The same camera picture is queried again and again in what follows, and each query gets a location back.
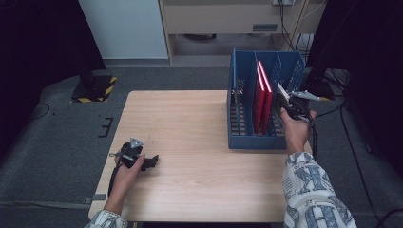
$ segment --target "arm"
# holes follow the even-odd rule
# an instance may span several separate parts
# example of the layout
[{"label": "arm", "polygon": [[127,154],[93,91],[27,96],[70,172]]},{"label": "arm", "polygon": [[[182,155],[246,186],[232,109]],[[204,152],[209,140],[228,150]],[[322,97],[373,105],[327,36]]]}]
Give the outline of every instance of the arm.
[{"label": "arm", "polygon": [[128,169],[121,165],[113,182],[113,188],[106,201],[104,210],[97,212],[86,228],[95,227],[126,227],[127,221],[121,218],[125,203],[125,197],[136,180],[137,174],[144,163],[144,155],[136,160],[136,163]]},{"label": "arm", "polygon": [[328,175],[304,152],[309,125],[295,121],[281,110],[287,142],[286,169],[283,173],[287,211],[286,227],[356,227],[352,214],[336,197]]}]

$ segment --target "person's right hand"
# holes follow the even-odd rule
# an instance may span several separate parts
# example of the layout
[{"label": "person's right hand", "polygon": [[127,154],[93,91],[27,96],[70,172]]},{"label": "person's right hand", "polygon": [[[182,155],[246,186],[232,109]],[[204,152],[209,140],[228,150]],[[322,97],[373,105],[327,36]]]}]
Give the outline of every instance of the person's right hand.
[{"label": "person's right hand", "polygon": [[[312,119],[317,116],[313,110],[310,112]],[[292,155],[296,152],[304,152],[304,145],[309,139],[310,127],[304,121],[293,120],[282,107],[280,117],[284,122],[285,141],[287,142],[287,154]]]}]

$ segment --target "wooden table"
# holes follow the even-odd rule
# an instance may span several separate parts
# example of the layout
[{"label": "wooden table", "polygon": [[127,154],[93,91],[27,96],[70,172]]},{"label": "wooden table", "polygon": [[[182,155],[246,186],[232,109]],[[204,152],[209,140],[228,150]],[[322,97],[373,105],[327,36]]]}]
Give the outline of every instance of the wooden table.
[{"label": "wooden table", "polygon": [[[227,91],[133,91],[128,95],[110,152],[130,137],[145,142],[155,168],[141,172],[125,201],[131,221],[281,222],[286,202],[286,156],[261,150],[229,150]],[[113,158],[96,194],[106,194]],[[93,201],[89,217],[103,209]]]}]

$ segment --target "yellow and black hazard tape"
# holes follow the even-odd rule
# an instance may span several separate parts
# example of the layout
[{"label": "yellow and black hazard tape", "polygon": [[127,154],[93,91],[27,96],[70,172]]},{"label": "yellow and black hazard tape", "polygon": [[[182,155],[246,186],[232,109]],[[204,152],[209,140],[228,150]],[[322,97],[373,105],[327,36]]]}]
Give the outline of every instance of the yellow and black hazard tape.
[{"label": "yellow and black hazard tape", "polygon": [[110,78],[110,82],[109,85],[105,91],[105,95],[104,97],[99,97],[99,98],[77,98],[77,99],[73,99],[72,102],[74,103],[90,103],[90,102],[104,102],[107,100],[107,98],[109,98],[110,92],[112,92],[113,86],[115,86],[115,82],[116,82],[117,77],[111,77]]}]

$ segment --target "gray carpet floor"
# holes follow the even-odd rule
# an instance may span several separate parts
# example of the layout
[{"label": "gray carpet floor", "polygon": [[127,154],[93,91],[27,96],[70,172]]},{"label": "gray carpet floor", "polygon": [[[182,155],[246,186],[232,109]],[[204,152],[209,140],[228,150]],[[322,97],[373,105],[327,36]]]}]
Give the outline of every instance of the gray carpet floor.
[{"label": "gray carpet floor", "polygon": [[[128,93],[226,89],[229,68],[126,67],[109,68],[108,72],[118,79],[106,102],[71,103],[78,77],[44,89],[32,120],[0,168],[0,227],[84,227],[89,222],[89,205],[83,201],[95,193]],[[335,101],[311,103],[311,108],[325,113],[343,101],[337,97]],[[394,208],[403,208],[403,180],[385,159],[367,152],[352,114],[343,109],[343,117],[375,211],[382,218]],[[106,132],[102,126],[109,124],[106,118],[113,119],[112,126],[106,138],[99,138]],[[353,212],[358,227],[375,227],[377,221],[340,112],[318,118],[316,125],[317,162],[327,170],[336,194]],[[58,202],[69,209],[16,206],[16,202]],[[403,215],[397,214],[385,222],[385,227],[402,224]]]}]

